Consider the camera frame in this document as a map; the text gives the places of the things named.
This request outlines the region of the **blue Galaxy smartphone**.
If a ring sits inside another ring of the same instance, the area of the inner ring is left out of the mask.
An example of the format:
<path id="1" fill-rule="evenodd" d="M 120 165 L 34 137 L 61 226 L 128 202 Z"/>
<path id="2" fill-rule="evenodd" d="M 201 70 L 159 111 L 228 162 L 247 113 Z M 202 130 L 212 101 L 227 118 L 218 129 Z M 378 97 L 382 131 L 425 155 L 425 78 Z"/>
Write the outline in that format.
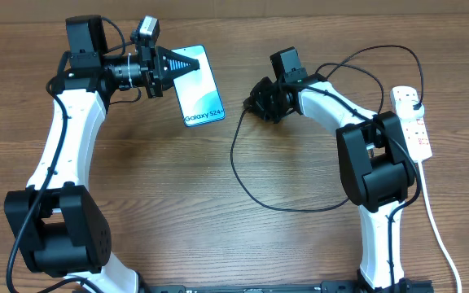
<path id="1" fill-rule="evenodd" d="M 223 120 L 226 111 L 204 46 L 182 47 L 173 52 L 199 61 L 198 70 L 174 80 L 184 125 L 193 127 Z"/>

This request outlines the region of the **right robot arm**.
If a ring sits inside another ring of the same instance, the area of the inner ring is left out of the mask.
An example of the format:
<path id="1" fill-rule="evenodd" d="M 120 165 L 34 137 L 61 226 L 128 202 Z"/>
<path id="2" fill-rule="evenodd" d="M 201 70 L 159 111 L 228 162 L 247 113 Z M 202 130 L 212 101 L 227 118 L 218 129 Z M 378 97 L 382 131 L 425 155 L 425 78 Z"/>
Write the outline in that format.
<path id="1" fill-rule="evenodd" d="M 293 47 L 270 56 L 276 79 L 262 78 L 243 102 L 245 112 L 278 123 L 297 112 L 336 138 L 340 180 L 360 215 L 362 260 L 355 282 L 323 282 L 322 291 L 428 292 L 401 266 L 401 212 L 414 202 L 421 178 L 393 112 L 366 110 L 338 93 L 319 73 L 309 75 Z"/>

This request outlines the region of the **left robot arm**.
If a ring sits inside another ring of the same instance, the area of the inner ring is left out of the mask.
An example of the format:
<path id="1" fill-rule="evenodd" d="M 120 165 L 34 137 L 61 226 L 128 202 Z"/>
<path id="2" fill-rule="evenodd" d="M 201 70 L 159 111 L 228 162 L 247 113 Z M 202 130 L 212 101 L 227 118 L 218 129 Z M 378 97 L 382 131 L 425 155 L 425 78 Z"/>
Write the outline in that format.
<path id="1" fill-rule="evenodd" d="M 88 181 L 94 144 L 120 90 L 160 97 L 178 77 L 199 69 L 156 41 L 159 22 L 144 17 L 123 45 L 109 48 L 101 15 L 68 18 L 69 48 L 46 83 L 54 115 L 40 162 L 23 190 L 11 191 L 4 212 L 14 234 L 11 257 L 46 273 L 57 286 L 75 282 L 88 292 L 146 292 L 140 273 L 112 253 L 107 220 L 92 199 Z"/>

